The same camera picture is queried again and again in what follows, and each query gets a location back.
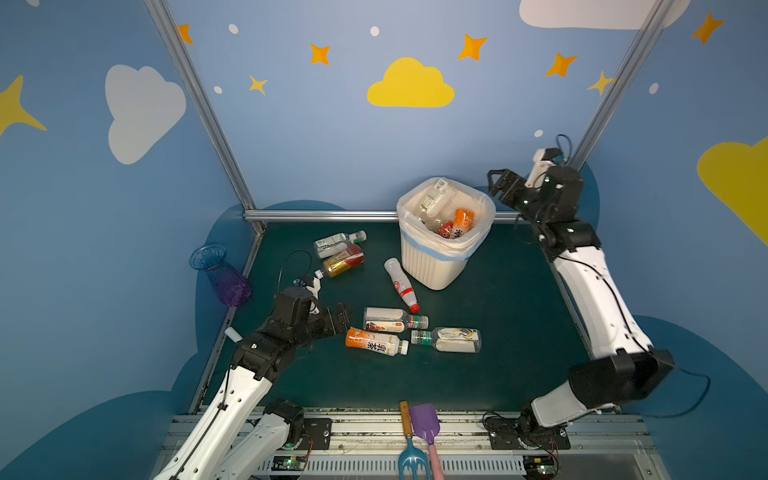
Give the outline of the white bottle red label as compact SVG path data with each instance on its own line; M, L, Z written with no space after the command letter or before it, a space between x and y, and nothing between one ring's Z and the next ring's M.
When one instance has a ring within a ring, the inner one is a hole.
M398 259L390 258L386 260L384 262L384 268L389 274L398 295L408 306L409 311L412 314L419 313L420 305L418 304L416 294Z

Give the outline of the clear bottle white orange label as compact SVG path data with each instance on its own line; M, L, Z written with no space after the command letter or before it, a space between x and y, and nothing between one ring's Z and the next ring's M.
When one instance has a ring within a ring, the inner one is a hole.
M367 331L402 333L408 329L427 330L429 319L426 315L411 315L402 309L366 307L363 324Z

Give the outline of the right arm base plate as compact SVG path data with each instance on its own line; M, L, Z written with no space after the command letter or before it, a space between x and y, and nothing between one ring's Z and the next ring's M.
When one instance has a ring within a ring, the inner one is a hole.
M488 412L481 420L493 450L569 450L571 443L564 427L540 428L518 418Z

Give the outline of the clear square bottle green cap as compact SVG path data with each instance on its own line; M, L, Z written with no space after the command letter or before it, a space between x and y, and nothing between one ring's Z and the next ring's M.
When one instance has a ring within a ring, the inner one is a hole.
M431 346L440 352L478 353L482 347L480 332L472 328L440 327L434 330L412 330L410 343Z

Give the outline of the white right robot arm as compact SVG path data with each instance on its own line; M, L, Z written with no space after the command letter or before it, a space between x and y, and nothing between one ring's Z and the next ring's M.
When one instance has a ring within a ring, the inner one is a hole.
M531 224L547 260L564 281L586 329L592 359L573 366L566 381L531 401L533 428L552 429L591 412L646 399L674 369L634 320L607 267L594 228L578 219L583 179L552 166L525 179L508 170L488 173L489 193Z

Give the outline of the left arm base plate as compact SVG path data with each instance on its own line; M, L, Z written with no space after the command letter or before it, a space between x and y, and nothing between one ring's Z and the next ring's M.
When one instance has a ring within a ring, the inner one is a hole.
M307 451L310 445L313 445L314 450L328 450L332 426L333 420L331 418L306 418L296 450Z

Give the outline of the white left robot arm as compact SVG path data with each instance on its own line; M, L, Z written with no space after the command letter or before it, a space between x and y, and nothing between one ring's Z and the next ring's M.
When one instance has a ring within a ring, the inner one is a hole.
M299 349L344 334L353 308L311 312L311 299L278 302L265 323L236 343L230 367L191 434L156 475L158 479L246 479L267 457L301 436L302 409L287 401L270 405L265 418L238 445L233 442Z

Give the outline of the orange white tea bottle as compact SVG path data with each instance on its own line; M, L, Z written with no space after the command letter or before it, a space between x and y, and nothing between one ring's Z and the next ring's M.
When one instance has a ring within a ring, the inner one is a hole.
M457 239L465 235L472 228L474 212L467 209L457 209L451 230L451 239Z

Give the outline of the gold red label tea bottle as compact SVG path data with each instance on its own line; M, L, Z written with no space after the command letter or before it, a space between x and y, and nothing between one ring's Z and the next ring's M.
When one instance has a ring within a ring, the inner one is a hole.
M318 279L334 278L344 272L361 265L365 255L359 245L352 245L345 250L327 258L321 267L315 271Z

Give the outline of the clear bottle green white label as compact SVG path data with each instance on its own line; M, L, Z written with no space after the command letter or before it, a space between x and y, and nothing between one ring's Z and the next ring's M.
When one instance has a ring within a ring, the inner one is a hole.
M367 240L367 233L360 230L354 233L338 233L313 243L315 253L319 259L327 259L336 255L355 244L360 244Z

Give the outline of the clear bottle red green label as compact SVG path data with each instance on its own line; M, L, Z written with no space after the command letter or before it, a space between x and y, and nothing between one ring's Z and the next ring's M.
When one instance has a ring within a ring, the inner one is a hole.
M447 221L441 225L437 234L445 239L450 239L453 235L454 225L452 221Z

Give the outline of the orange label juice bottle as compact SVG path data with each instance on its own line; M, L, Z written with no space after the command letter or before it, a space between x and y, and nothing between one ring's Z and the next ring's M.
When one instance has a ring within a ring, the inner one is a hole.
M345 336L345 346L387 356L407 355L409 342L396 335L350 328Z

